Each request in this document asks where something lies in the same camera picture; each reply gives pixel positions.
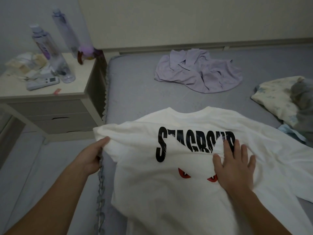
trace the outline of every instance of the lavender cloth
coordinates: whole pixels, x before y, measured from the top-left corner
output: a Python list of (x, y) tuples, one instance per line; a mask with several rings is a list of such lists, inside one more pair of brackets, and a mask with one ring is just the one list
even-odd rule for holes
[(242, 81), (240, 68), (231, 62), (211, 59), (208, 51), (198, 48), (179, 52), (172, 50), (170, 55), (160, 59), (154, 79), (181, 83), (202, 93), (226, 91)]

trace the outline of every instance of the headboard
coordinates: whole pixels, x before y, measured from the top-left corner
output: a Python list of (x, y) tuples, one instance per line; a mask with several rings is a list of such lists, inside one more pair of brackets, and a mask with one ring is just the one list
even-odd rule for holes
[(313, 0), (79, 0), (94, 47), (313, 38)]

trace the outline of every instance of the white t-shirt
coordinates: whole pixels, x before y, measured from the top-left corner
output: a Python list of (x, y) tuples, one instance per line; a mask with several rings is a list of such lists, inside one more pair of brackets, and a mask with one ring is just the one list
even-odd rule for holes
[(128, 217), (132, 234), (251, 234), (214, 172), (223, 140), (236, 139), (257, 157), (254, 189), (292, 233), (313, 226), (296, 196), (313, 202), (313, 149), (241, 114), (213, 107), (194, 113), (171, 108), (135, 122), (94, 129), (110, 136), (104, 150), (117, 162), (112, 204)]

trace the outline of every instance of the hand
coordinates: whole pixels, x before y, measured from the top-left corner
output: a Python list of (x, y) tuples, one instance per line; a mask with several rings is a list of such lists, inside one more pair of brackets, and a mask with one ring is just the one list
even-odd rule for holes
[(110, 141), (109, 137), (100, 139), (84, 148), (72, 162), (76, 166), (80, 166), (87, 176), (96, 173), (99, 168), (99, 160), (102, 148)]
[(239, 141), (234, 143), (234, 154), (232, 153), (227, 140), (224, 141), (224, 162), (221, 163), (219, 155), (213, 155), (214, 170), (217, 174), (218, 182), (224, 190), (231, 196), (246, 189), (253, 188), (253, 172), (255, 170), (256, 159), (252, 155), (248, 163), (248, 150), (246, 145), (240, 149)]

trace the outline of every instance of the bedside table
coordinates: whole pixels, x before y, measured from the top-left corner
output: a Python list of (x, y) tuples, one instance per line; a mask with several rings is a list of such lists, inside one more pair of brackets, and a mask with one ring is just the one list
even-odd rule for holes
[[(76, 80), (28, 91), (6, 72), (0, 76), (0, 107), (46, 137), (47, 141), (94, 138), (92, 129), (103, 125), (106, 104), (106, 66), (85, 60), (80, 65), (70, 53), (63, 54)], [(54, 95), (58, 88), (61, 91)]]

